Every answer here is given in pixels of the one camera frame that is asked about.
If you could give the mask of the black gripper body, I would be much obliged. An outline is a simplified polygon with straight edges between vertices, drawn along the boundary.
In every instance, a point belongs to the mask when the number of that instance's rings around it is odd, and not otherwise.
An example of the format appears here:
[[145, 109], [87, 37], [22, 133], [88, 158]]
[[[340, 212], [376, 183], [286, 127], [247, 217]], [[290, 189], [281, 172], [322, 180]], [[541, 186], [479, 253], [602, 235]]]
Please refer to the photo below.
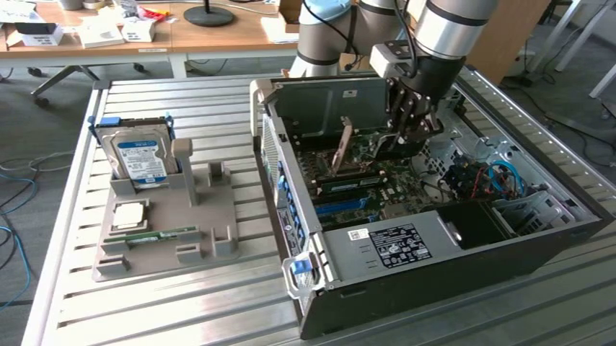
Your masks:
[[449, 60], [431, 55], [420, 56], [416, 61], [403, 60], [394, 65], [394, 70], [401, 74], [398, 86], [407, 92], [421, 95], [423, 99], [429, 99], [431, 105], [437, 105], [465, 62], [465, 57]]

